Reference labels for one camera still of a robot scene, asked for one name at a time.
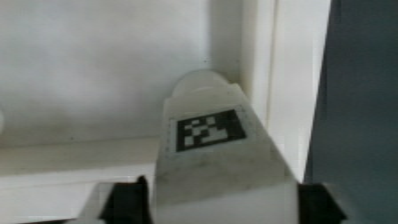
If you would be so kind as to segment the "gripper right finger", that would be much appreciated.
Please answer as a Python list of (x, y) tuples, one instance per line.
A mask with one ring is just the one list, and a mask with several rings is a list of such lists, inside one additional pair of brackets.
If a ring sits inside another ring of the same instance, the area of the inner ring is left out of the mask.
[(373, 224), (324, 183), (297, 185), (299, 224)]

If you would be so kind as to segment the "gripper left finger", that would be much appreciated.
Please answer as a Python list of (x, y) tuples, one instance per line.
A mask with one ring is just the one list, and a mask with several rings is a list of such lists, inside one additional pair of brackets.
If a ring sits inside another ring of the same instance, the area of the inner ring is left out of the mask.
[(133, 182), (98, 184), (77, 224), (153, 224), (144, 177)]

